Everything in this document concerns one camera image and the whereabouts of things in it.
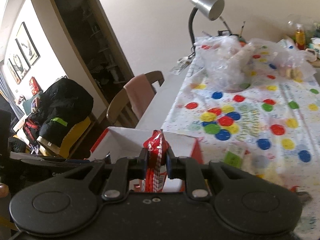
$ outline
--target lamp head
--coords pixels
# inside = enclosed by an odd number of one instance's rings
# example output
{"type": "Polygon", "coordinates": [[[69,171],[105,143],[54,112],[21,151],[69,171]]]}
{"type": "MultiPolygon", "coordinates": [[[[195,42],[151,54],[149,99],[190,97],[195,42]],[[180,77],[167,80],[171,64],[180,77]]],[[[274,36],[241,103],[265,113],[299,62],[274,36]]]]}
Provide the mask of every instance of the lamp head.
{"type": "Polygon", "coordinates": [[[224,0],[191,0],[191,2],[211,21],[218,19],[224,9],[224,0]]]}

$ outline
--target picture frame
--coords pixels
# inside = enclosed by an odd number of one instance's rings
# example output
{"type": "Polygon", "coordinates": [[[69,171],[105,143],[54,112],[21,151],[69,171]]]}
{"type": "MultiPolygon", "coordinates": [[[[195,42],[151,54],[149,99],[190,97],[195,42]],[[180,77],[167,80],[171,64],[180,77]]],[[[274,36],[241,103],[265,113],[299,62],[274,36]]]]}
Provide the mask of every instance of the picture frame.
{"type": "Polygon", "coordinates": [[[11,75],[13,76],[14,80],[16,81],[16,83],[19,85],[20,82],[21,82],[21,79],[20,77],[18,76],[17,72],[15,71],[15,69],[13,68],[13,65],[11,63],[11,60],[8,59],[8,62],[7,62],[7,66],[11,72],[11,75]]]}
{"type": "Polygon", "coordinates": [[[30,65],[22,55],[17,39],[15,39],[12,44],[12,49],[9,54],[9,60],[18,77],[22,80],[28,73],[30,65]]]}
{"type": "Polygon", "coordinates": [[[17,32],[16,39],[18,41],[19,48],[28,62],[29,66],[32,66],[40,58],[39,52],[33,43],[29,31],[26,27],[25,22],[22,22],[17,32]]]}

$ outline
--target bottle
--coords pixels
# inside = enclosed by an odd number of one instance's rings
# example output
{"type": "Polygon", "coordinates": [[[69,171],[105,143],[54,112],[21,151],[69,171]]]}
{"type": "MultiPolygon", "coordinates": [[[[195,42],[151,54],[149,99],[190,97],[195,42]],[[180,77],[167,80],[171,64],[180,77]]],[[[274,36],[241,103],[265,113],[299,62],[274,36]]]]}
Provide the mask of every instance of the bottle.
{"type": "Polygon", "coordinates": [[[304,50],[306,47],[306,35],[302,24],[297,24],[296,46],[300,50],[304,50]]]}

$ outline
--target teal cushion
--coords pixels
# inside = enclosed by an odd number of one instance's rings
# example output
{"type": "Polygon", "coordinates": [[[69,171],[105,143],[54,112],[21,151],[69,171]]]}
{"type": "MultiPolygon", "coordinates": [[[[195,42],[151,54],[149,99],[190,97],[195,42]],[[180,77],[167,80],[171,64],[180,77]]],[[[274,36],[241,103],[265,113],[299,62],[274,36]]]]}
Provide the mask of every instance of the teal cushion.
{"type": "Polygon", "coordinates": [[[36,97],[41,98],[42,93],[43,92],[40,91],[39,93],[35,94],[32,98],[23,102],[22,105],[23,105],[23,108],[24,108],[26,115],[29,115],[31,113],[31,103],[32,103],[33,99],[35,99],[36,97]]]}

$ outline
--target beige wall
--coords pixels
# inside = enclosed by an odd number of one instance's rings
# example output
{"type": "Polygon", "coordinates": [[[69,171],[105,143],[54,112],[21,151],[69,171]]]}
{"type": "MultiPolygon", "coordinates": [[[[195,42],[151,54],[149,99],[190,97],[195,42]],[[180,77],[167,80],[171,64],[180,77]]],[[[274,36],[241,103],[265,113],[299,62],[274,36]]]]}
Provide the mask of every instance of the beige wall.
{"type": "Polygon", "coordinates": [[[70,79],[82,85],[94,98],[92,113],[98,118],[105,111],[101,97],[90,82],[74,53],[50,0],[31,0],[39,22],[60,64],[70,79]]]}
{"type": "Polygon", "coordinates": [[[8,47],[6,50],[4,65],[2,66],[4,78],[6,79],[15,98],[24,95],[26,99],[32,97],[29,80],[35,77],[42,90],[46,90],[52,85],[55,80],[66,73],[61,67],[57,57],[55,56],[45,34],[38,21],[35,10],[33,9],[31,0],[26,0],[17,16],[16,22],[12,28],[12,33],[9,38],[8,47]],[[15,38],[22,22],[25,22],[33,43],[38,49],[40,58],[31,66],[28,73],[18,85],[11,75],[7,62],[13,45],[16,46],[15,38]]]}
{"type": "MultiPolygon", "coordinates": [[[[166,76],[177,59],[190,52],[189,0],[100,0],[135,75],[161,70],[166,76]]],[[[320,20],[320,0],[225,0],[223,17],[238,33],[246,21],[243,36],[278,41],[285,18],[301,14],[320,20]]],[[[216,34],[225,27],[210,22],[201,13],[194,20],[195,35],[216,34]]]]}

